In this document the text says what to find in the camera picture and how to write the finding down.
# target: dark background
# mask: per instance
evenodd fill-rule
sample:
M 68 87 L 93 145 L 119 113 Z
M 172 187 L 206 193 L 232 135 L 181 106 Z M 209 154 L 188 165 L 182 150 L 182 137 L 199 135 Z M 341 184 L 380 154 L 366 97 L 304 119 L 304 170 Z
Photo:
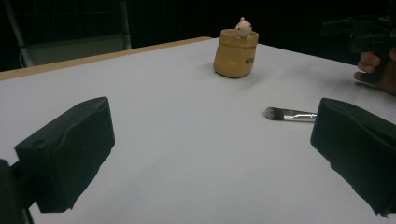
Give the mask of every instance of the dark background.
M 25 41 L 46 43 L 118 33 L 117 0 L 10 0 Z M 319 36 L 324 21 L 387 14 L 385 1 L 128 0 L 132 48 L 198 36 L 219 37 L 245 17 L 264 45 L 356 64 L 347 35 Z M 0 71 L 21 68 L 16 37 L 0 3 Z

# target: white figurine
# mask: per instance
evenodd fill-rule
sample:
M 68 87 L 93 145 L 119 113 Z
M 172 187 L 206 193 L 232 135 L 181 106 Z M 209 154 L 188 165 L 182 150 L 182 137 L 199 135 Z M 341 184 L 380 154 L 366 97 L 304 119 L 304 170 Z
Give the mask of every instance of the white figurine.
M 235 37 L 240 39 L 241 37 L 248 38 L 251 33 L 251 24 L 248 21 L 245 21 L 244 17 L 241 17 L 240 22 L 235 26 Z

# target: wooden table edge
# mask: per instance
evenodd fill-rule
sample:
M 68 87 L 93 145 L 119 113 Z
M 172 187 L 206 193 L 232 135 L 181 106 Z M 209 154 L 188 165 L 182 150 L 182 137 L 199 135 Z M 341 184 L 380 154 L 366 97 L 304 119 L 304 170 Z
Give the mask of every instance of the wooden table edge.
M 212 38 L 213 37 L 209 37 L 209 36 L 200 36 L 200 37 L 195 37 L 195 38 L 190 38 L 190 39 L 168 42 L 168 43 L 164 43 L 164 44 L 147 46 L 147 47 L 143 47 L 143 48 L 127 49 L 127 50 L 123 50 L 123 51 L 95 55 L 95 56 L 86 57 L 86 58 L 74 59 L 74 60 L 69 60 L 69 61 L 64 61 L 64 62 L 59 62 L 59 63 L 48 63 L 48 64 L 43 64 L 43 65 L 38 65 L 38 66 L 33 66 L 33 67 L 9 70 L 9 71 L 5 71 L 5 72 L 0 72 L 0 80 L 11 79 L 14 77 L 25 77 L 25 76 L 44 73 L 44 72 L 53 71 L 53 70 L 57 70 L 57 69 L 62 69 L 62 68 L 66 68 L 66 67 L 77 66 L 77 65 L 81 65 L 81 64 L 85 64 L 85 63 L 94 63 L 94 62 L 99 62 L 102 60 L 107 60 L 107 59 L 117 58 L 117 57 L 121 57 L 121 56 L 146 52 L 146 51 L 155 50 L 155 49 L 171 48 L 171 47 L 175 47 L 175 46 L 204 41 L 204 40 L 208 40 L 208 39 L 212 39 Z

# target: table surface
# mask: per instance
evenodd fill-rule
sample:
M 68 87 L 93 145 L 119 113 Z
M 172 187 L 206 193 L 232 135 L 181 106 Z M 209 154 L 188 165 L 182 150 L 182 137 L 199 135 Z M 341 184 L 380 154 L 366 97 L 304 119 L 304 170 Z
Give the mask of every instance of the table surface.
M 0 158 L 11 164 L 20 141 L 73 105 L 110 103 L 110 156 L 73 209 L 41 214 L 34 204 L 35 223 L 396 222 L 310 145 L 313 123 L 263 115 L 269 106 L 316 112 L 326 97 L 396 123 L 396 97 L 357 83 L 351 64 L 262 44 L 248 76 L 222 77 L 219 39 L 200 40 L 0 73 Z

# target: silver brush ferrule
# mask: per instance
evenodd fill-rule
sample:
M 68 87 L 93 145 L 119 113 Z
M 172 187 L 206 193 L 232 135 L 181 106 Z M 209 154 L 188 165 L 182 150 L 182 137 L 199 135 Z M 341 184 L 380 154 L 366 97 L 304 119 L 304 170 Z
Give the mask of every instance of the silver brush ferrule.
M 283 110 L 283 119 L 290 121 L 307 121 L 307 122 L 315 122 L 315 118 L 317 117 L 316 113 L 298 111 L 298 110 Z

